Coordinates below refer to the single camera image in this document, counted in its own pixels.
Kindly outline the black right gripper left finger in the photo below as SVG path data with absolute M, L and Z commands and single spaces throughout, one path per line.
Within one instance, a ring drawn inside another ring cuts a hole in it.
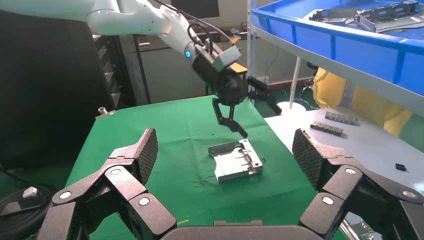
M 159 240 L 177 226 L 173 214 L 146 188 L 158 154 L 157 133 L 115 149 L 99 170 L 52 197 L 40 240 L 87 240 L 112 214 L 138 240 Z

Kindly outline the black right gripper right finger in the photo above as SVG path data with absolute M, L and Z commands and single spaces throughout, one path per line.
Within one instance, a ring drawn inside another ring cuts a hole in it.
M 308 131 L 294 133 L 293 157 L 317 195 L 299 223 L 331 239 L 348 213 L 360 216 L 384 240 L 424 237 L 424 197 L 366 169 L 345 149 L 322 144 Z

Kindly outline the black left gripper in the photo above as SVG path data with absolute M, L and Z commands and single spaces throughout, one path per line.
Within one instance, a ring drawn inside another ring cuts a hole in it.
M 211 92 L 218 97 L 212 99 L 218 124 L 228 127 L 233 133 L 239 133 L 244 139 L 248 137 L 248 133 L 234 120 L 234 113 L 236 105 L 243 102 L 246 97 L 251 100 L 266 102 L 277 115 L 282 113 L 271 88 L 253 76 L 249 76 L 246 82 L 229 66 L 218 71 L 200 54 L 194 58 L 192 69 L 211 89 Z M 248 92 L 248 85 L 253 87 L 253 90 Z M 229 106 L 228 117 L 222 115 L 220 104 Z

